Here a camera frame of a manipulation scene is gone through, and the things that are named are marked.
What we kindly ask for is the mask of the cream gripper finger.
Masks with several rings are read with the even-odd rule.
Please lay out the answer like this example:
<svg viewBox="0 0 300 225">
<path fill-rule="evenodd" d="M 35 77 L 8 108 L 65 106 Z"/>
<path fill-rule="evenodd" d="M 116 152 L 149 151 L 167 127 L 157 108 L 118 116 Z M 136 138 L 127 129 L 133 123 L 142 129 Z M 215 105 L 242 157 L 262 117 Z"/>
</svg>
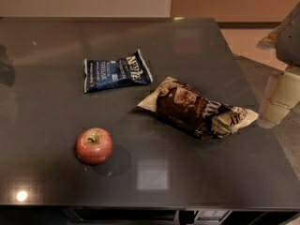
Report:
<svg viewBox="0 0 300 225">
<path fill-rule="evenodd" d="M 278 125 L 300 102 L 300 67 L 272 72 L 259 109 L 260 125 Z"/>
</svg>

